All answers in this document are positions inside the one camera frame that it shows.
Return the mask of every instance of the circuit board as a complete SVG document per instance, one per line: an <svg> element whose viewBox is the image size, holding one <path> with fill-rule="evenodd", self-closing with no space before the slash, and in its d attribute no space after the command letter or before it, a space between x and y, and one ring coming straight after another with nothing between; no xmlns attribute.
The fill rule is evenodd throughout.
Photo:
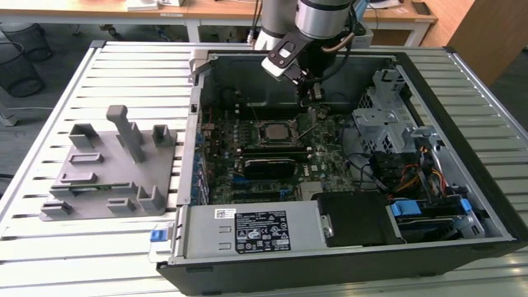
<svg viewBox="0 0 528 297"><path fill-rule="evenodd" d="M232 111L212 113L222 116L210 115L204 125L210 204L303 200L299 185L306 182L319 182L322 192L352 191L352 176L339 143L344 125L339 114L327 115L310 109L288 120L243 121ZM266 152L266 148L276 151L292 147L307 150L307 159L295 162L294 175L246 179L238 151L263 148ZM250 198L236 199L246 194Z"/></svg>

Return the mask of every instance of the motherboard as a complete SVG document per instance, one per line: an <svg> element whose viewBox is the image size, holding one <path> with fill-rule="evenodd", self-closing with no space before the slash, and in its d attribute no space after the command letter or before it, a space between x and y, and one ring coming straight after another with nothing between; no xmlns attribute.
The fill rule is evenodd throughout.
<svg viewBox="0 0 528 297"><path fill-rule="evenodd" d="M354 189L342 152L346 120L315 106L290 119L258 108L203 115L210 204L311 200Z"/></svg>

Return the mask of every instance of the power supply label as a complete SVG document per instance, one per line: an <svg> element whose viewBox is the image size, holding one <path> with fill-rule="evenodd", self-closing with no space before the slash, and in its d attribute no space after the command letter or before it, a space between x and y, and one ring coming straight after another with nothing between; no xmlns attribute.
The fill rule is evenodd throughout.
<svg viewBox="0 0 528 297"><path fill-rule="evenodd" d="M239 254L291 250L287 212L235 214L235 249Z"/></svg>

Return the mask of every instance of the wooden desk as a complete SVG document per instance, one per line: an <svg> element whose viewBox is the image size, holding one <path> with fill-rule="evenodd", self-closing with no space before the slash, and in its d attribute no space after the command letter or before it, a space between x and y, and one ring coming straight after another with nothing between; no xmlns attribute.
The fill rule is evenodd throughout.
<svg viewBox="0 0 528 297"><path fill-rule="evenodd" d="M186 25L187 10L127 11L124 0L0 0L0 22Z"/></svg>
<svg viewBox="0 0 528 297"><path fill-rule="evenodd" d="M251 25L255 4L232 0L187 1L187 5L190 6L190 9L187 10L187 19L190 20L188 23L191 23L194 27L200 25ZM406 41L406 46L420 45L431 24L438 21L435 15L420 15L416 13L411 0L406 0L403 5L391 9L379 9L376 11L368 10L364 13L363 18L367 25L374 30L411 31Z"/></svg>
<svg viewBox="0 0 528 297"><path fill-rule="evenodd" d="M124 0L3 0L0 22L186 25L190 41L200 42L199 26L250 26L254 10L252 3L232 0L187 0L182 7L134 12L127 12ZM364 20L372 29L410 30L406 46L418 46L438 18L419 15L406 0L396 8L367 11Z"/></svg>

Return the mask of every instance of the white label sticker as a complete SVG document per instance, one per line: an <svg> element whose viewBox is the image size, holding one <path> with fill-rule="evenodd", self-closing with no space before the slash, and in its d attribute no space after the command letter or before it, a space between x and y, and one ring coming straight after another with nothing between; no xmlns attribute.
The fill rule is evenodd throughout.
<svg viewBox="0 0 528 297"><path fill-rule="evenodd" d="M238 209L215 209L215 218L235 218Z"/></svg>
<svg viewBox="0 0 528 297"><path fill-rule="evenodd" d="M162 17L183 17L183 14L159 14Z"/></svg>

